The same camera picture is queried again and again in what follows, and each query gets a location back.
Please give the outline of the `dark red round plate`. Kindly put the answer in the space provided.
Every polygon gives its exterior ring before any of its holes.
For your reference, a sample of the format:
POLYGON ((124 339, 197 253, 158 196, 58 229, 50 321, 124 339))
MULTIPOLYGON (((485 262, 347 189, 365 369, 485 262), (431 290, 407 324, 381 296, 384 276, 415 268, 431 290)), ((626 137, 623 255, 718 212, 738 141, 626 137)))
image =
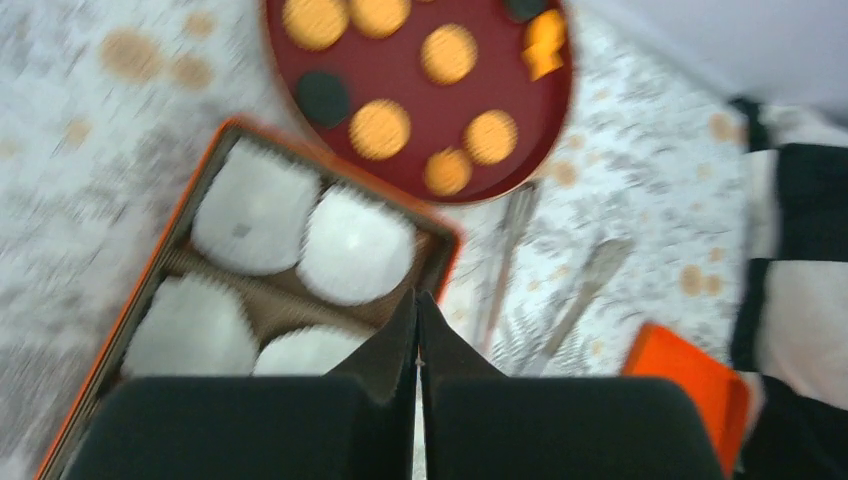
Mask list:
POLYGON ((441 197, 443 205, 477 203, 514 190, 540 170, 567 124, 576 78, 573 39, 566 37, 559 49, 562 66, 532 80, 522 56, 525 26, 509 16, 501 1, 416 1, 408 20, 390 37, 370 39, 349 27, 334 45, 318 52, 291 40, 282 2, 262 1, 258 11, 280 95, 309 141, 418 199, 435 200, 423 175, 429 157, 461 148, 465 129, 476 116, 493 109, 508 113, 517 124, 516 147, 495 165, 475 166, 469 184, 441 197), (420 49, 428 34, 448 23, 470 31, 478 57, 463 80, 441 86, 427 77, 420 49), (375 99, 397 102, 411 120, 407 145, 390 159, 368 160, 353 148, 346 123, 326 128, 309 120, 295 92, 310 71, 338 76, 352 110, 375 99))

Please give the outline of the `orange cookie tin box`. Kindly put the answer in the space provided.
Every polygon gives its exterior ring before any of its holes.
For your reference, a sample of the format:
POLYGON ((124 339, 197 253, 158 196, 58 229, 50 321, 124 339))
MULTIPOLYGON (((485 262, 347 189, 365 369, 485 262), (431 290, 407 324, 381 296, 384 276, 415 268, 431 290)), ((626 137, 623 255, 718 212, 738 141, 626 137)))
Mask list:
POLYGON ((427 204, 333 154, 243 116, 227 119, 195 170, 133 293, 38 470, 57 479, 109 391, 145 376, 251 372, 260 350, 319 325, 365 336, 411 288, 440 296, 459 231, 427 204), (303 266, 325 197, 400 225, 399 265, 348 293, 303 266))

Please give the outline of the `metal serving tongs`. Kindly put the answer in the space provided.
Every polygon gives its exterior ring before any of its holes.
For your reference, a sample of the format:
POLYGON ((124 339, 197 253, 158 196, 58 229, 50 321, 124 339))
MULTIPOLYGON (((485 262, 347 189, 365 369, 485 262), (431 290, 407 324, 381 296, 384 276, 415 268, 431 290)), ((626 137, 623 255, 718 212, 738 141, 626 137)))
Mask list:
POLYGON ((473 343, 510 376, 539 376, 574 345, 590 306, 635 250, 621 192, 552 210, 530 183, 509 200, 503 252, 473 343))

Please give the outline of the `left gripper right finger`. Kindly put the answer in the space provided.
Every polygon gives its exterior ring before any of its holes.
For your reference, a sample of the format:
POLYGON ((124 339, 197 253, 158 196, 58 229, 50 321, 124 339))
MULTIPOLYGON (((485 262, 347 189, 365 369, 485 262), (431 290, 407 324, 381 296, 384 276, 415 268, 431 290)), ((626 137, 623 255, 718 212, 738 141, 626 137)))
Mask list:
POLYGON ((417 296, 431 479, 720 479, 694 403, 656 377, 509 377, 417 296))

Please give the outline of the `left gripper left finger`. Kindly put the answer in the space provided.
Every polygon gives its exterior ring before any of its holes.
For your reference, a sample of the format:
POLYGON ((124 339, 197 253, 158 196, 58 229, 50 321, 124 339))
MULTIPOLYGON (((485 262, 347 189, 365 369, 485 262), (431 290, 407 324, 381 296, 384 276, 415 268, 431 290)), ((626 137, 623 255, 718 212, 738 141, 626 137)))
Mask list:
POLYGON ((71 479, 408 479, 416 294, 321 376, 130 380, 95 415, 71 479))

